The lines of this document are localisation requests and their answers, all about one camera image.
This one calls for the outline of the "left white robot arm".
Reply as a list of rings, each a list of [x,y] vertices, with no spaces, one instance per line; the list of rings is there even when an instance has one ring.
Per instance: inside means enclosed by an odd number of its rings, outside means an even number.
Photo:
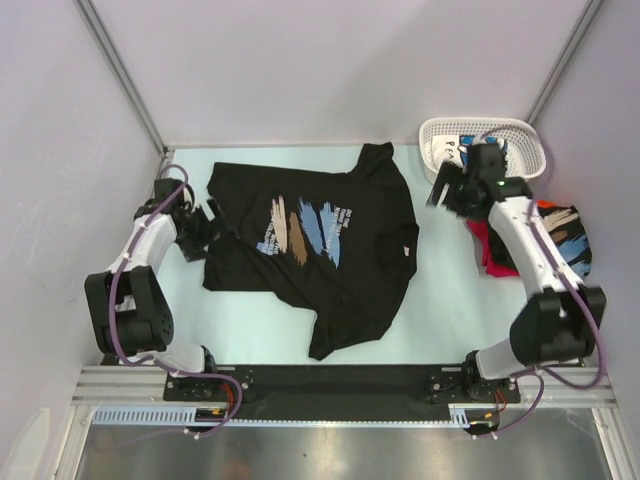
[[[229,398],[241,388],[221,374],[207,347],[180,337],[157,279],[167,251],[176,246],[188,262],[200,261],[212,236],[211,222],[187,180],[164,178],[134,214],[133,232],[117,259],[84,282],[99,350],[127,367],[150,364],[186,378],[197,398]]]

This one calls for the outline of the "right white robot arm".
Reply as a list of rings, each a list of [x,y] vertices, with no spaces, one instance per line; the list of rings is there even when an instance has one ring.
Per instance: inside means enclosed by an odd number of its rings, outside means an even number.
[[[544,227],[527,181],[506,174],[496,143],[474,140],[463,166],[446,160],[427,203],[457,216],[484,220],[496,232],[519,273],[526,304],[507,337],[468,354],[463,393],[484,401],[497,380],[548,374],[575,390],[589,390],[606,374],[600,325],[607,298],[565,263]]]

